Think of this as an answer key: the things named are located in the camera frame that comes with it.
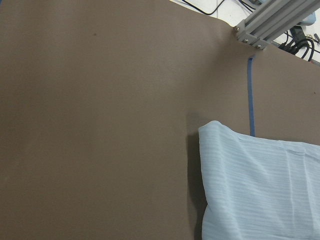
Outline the light blue button-up shirt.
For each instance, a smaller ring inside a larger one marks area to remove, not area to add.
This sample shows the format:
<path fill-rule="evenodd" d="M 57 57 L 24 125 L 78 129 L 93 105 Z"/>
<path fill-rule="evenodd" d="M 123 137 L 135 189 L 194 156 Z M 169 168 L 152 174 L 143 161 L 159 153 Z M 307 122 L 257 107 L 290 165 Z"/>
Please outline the light blue button-up shirt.
<path fill-rule="evenodd" d="M 253 137 L 218 121 L 198 134 L 204 240 L 319 239 L 318 145 Z"/>

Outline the aluminium frame post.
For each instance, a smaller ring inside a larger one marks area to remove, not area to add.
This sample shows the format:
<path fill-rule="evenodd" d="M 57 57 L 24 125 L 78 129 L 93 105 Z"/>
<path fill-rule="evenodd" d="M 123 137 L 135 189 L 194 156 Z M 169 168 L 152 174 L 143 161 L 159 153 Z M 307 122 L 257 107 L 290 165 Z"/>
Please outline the aluminium frame post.
<path fill-rule="evenodd" d="M 318 0 L 266 0 L 235 26 L 236 39 L 263 50 L 319 8 Z"/>

